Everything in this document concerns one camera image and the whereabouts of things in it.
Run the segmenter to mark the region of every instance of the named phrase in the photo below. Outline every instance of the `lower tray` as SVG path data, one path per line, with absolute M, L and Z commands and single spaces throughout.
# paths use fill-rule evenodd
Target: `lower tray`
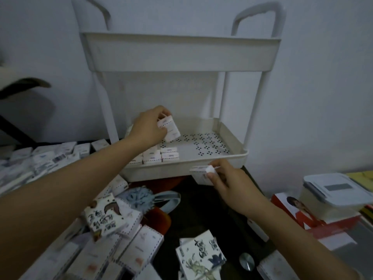
M 177 147 L 178 161 L 158 164 L 128 165 L 121 174 L 128 182 L 145 181 L 189 175 L 193 166 L 207 165 L 218 158 L 226 158 L 236 168 L 244 165 L 248 151 L 217 118 L 175 119 L 182 134 L 178 139 L 161 147 Z

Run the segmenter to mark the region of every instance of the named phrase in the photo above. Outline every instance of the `hand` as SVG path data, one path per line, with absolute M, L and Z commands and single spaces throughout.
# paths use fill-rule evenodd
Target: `hand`
M 170 116 L 171 112 L 163 106 L 157 106 L 140 113 L 133 123 L 128 138 L 133 138 L 138 142 L 144 151 L 160 143 L 165 138 L 167 129 L 165 127 L 159 128 L 157 120 L 158 118 L 162 119 L 165 115 Z
M 207 176 L 214 184 L 223 200 L 233 210 L 250 219 L 256 219 L 269 200 L 258 190 L 253 181 L 241 169 L 235 169 L 226 159 L 214 160 L 210 163 L 217 174 Z

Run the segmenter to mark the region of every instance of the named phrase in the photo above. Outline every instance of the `red box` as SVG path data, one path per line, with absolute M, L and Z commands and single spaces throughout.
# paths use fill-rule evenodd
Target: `red box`
M 356 212 L 356 214 L 352 214 L 344 219 L 319 220 L 311 214 L 302 202 L 286 193 L 274 194 L 271 202 L 284 210 L 316 239 L 325 238 L 351 229 L 359 221 L 361 216 L 359 212 Z

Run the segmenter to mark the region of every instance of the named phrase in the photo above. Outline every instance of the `upper tray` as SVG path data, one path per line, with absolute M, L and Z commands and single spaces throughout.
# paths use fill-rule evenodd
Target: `upper tray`
M 82 32 L 93 72 L 263 72 L 280 39 Z

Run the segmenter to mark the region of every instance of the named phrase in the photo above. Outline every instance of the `white container lid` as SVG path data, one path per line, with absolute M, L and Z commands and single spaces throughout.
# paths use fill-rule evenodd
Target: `white container lid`
M 344 174 L 309 175 L 303 180 L 303 186 L 320 202 L 333 207 L 354 207 L 373 203 L 373 194 Z

